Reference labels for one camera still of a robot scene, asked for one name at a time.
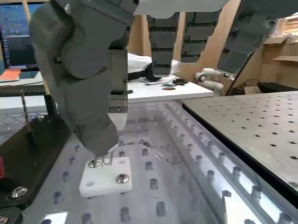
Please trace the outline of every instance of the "small object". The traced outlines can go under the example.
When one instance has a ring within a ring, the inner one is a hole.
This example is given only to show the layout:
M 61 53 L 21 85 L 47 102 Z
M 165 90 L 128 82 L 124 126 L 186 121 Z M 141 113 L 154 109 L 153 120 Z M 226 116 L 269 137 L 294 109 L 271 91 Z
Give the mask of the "small object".
M 254 224 L 254 221 L 250 219 L 245 219 L 245 224 Z
M 20 80 L 21 70 L 8 69 L 0 75 L 0 82 L 11 82 Z
M 17 187 L 13 191 L 12 191 L 12 194 L 11 194 L 11 197 L 13 199 L 17 199 L 20 197 L 23 197 L 28 192 L 28 189 L 25 187 Z
M 189 81 L 186 81 L 184 78 L 177 78 L 173 83 L 176 85 L 184 86 Z
M 227 190 L 223 190 L 223 191 L 222 191 L 222 198 L 223 198 L 223 197 L 229 197 L 229 198 L 231 197 L 231 193 L 230 193 L 230 191 L 227 191 Z
M 132 190 L 132 168 L 128 157 L 113 158 L 113 164 L 110 166 L 90 168 L 88 164 L 89 162 L 85 165 L 78 187 L 82 197 L 120 194 Z
M 100 161 L 98 160 L 92 160 L 88 162 L 88 167 L 89 168 L 96 168 L 100 166 Z
M 172 84 L 172 83 L 165 83 L 162 86 L 165 86 L 165 87 L 174 87 L 176 85 Z
M 165 87 L 165 88 L 162 88 L 162 90 L 176 90 L 176 88 L 174 87 Z
M 126 174 L 120 174 L 116 178 L 118 184 L 125 184 L 129 181 L 129 176 Z

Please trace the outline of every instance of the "black frame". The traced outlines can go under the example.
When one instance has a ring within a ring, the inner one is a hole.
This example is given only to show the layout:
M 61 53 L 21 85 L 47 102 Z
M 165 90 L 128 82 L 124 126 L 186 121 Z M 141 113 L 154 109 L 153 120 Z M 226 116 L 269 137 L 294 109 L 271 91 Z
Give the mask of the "black frame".
M 31 4 L 44 4 L 45 2 L 28 2 L 28 5 Z M 1 5 L 23 5 L 21 2 L 4 2 L 4 3 L 0 3 L 0 6 Z M 3 61 L 4 61 L 4 68 L 5 69 L 11 69 L 8 67 L 8 64 L 7 64 L 7 58 L 5 58 L 5 55 L 4 55 L 4 43 L 3 43 L 3 32 L 1 32 L 1 28 L 0 28 L 0 45 L 1 45 L 1 52 L 3 52 Z M 27 69 L 21 69 L 23 72 L 32 72 L 32 71 L 40 71 L 39 67 L 36 68 L 27 68 Z

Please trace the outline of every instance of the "red label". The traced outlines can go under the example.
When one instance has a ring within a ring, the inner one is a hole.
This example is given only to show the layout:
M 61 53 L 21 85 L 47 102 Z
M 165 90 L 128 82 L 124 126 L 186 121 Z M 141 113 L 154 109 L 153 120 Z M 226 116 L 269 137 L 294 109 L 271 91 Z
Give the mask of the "red label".
M 3 157 L 0 157 L 0 179 L 4 178 L 4 162 L 3 162 Z

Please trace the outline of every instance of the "screw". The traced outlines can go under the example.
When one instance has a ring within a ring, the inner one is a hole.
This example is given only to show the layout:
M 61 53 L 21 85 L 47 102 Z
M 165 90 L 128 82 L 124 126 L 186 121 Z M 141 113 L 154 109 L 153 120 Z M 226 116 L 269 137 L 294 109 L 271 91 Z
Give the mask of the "screw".
M 25 187 L 17 187 L 13 191 L 12 191 L 12 194 L 11 194 L 11 197 L 13 199 L 17 199 L 20 197 L 23 197 L 28 192 L 28 188 Z
M 88 167 L 89 168 L 96 168 L 100 166 L 100 161 L 98 160 L 92 160 L 88 162 Z
M 7 224 L 8 223 L 8 218 L 4 216 L 0 216 L 0 224 Z
M 120 174 L 116 178 L 118 184 L 125 184 L 129 181 L 129 176 L 126 174 Z

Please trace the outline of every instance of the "wall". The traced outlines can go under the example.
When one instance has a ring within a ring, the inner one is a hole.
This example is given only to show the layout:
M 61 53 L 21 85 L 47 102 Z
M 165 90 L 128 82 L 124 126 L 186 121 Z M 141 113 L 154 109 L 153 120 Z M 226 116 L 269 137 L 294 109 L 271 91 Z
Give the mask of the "wall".
M 234 15 L 238 9 L 241 0 L 230 0 L 222 9 L 222 13 L 218 20 L 218 25 L 216 27 L 213 36 L 209 38 L 206 48 L 202 52 L 202 56 L 197 63 L 188 64 L 184 63 L 181 65 L 181 76 L 184 76 L 188 80 L 193 81 L 193 74 L 202 70 L 204 67 L 216 68 L 217 62 L 221 56 L 221 52 L 223 49 L 226 37 L 230 31 L 230 26 L 233 23 Z M 142 55 L 150 56 L 150 42 L 149 42 L 149 31 L 148 31 L 148 21 L 146 16 L 141 16 L 141 24 L 137 24 L 136 29 L 141 29 L 141 39 L 142 39 L 142 47 L 138 52 L 142 52 Z M 177 39 L 174 44 L 174 54 L 173 59 L 180 60 L 181 56 L 181 48 L 182 48 L 182 38 L 184 38 L 184 29 L 185 29 L 185 13 L 180 15 L 178 22 L 178 31 L 177 31 Z M 230 85 L 230 82 L 226 80 L 221 80 L 225 83 L 226 88 Z

